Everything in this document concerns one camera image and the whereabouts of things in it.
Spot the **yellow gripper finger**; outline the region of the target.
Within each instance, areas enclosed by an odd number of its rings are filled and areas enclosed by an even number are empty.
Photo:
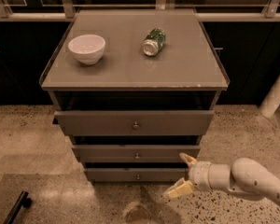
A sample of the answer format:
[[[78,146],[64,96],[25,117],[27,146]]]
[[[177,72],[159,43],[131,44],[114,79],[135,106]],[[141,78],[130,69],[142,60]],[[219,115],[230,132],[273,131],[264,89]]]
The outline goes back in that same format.
[[[197,160],[195,158],[191,157],[186,153],[180,153],[179,157],[188,166],[188,168],[191,168],[193,165],[197,163]]]
[[[181,178],[164,192],[164,196],[166,198],[174,199],[181,196],[189,195],[194,190],[195,188],[190,181]]]

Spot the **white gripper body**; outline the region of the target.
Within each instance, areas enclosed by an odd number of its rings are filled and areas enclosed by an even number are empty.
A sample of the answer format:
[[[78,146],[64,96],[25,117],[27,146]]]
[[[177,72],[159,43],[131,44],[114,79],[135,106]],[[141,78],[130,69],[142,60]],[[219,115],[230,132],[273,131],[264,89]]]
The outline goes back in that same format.
[[[210,191],[209,169],[211,163],[209,161],[196,161],[189,165],[189,181],[198,191]]]

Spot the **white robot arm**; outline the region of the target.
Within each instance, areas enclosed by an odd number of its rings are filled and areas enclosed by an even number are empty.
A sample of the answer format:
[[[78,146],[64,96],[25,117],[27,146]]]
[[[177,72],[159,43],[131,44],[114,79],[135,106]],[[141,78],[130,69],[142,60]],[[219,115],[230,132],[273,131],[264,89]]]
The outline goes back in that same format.
[[[179,154],[188,166],[188,177],[180,178],[164,192],[170,199],[189,195],[195,190],[221,190],[231,196],[258,201],[267,198],[280,207],[280,178],[265,166],[248,157],[232,164],[197,161],[186,153]]]

